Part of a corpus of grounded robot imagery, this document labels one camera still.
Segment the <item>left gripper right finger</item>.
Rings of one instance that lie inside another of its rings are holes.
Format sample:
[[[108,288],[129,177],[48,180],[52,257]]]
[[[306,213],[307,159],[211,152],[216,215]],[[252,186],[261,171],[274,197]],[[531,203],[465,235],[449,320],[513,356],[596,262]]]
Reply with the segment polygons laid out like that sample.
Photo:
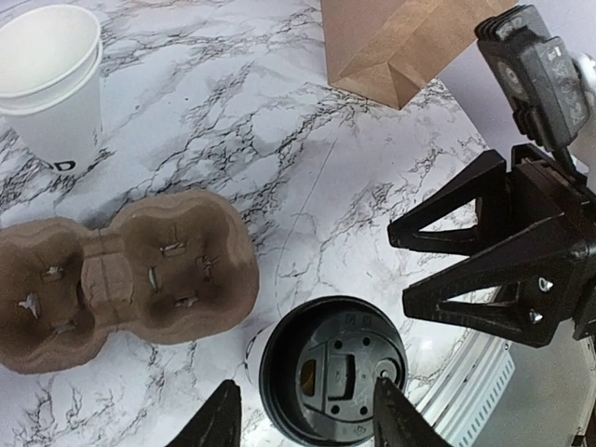
[[[380,377],[373,394],[375,447],[449,447],[393,381]]]

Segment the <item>brown cardboard cup carrier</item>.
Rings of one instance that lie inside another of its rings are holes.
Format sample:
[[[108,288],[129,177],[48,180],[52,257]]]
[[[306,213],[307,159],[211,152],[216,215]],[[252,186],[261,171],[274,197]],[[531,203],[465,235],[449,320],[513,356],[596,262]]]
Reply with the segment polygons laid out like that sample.
[[[139,200],[96,230],[13,225],[1,233],[1,362],[51,373],[94,359],[113,332],[159,345],[226,332],[259,283],[238,212],[204,190]]]

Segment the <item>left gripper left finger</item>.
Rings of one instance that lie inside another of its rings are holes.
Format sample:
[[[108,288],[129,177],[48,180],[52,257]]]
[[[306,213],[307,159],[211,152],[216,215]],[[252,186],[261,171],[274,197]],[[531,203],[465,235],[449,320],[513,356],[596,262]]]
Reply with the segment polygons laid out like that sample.
[[[241,441],[241,393],[223,380],[168,447],[238,447]]]

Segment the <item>black plastic cup lid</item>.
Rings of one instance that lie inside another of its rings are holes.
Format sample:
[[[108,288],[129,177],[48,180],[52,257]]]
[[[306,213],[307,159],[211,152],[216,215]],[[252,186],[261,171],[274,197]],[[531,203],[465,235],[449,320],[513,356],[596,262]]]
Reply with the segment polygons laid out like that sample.
[[[406,387],[400,333],[362,299],[311,300],[264,335],[252,360],[252,382],[273,426],[302,446],[357,446],[371,439],[376,381]]]

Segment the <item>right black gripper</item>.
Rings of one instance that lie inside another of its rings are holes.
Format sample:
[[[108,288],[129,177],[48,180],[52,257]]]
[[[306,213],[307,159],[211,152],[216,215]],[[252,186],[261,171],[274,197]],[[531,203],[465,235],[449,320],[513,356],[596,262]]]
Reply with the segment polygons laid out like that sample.
[[[387,235],[398,249],[473,255],[404,290],[409,318],[530,347],[568,319],[576,340],[595,333],[595,196],[532,144],[512,148],[508,175],[482,152]]]

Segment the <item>brown paper bag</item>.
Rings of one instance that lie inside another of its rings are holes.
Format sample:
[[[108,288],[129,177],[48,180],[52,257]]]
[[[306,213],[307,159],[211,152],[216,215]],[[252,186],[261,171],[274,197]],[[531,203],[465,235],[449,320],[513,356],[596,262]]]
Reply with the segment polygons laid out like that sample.
[[[509,0],[323,0],[327,78],[403,108],[475,41],[474,28]]]

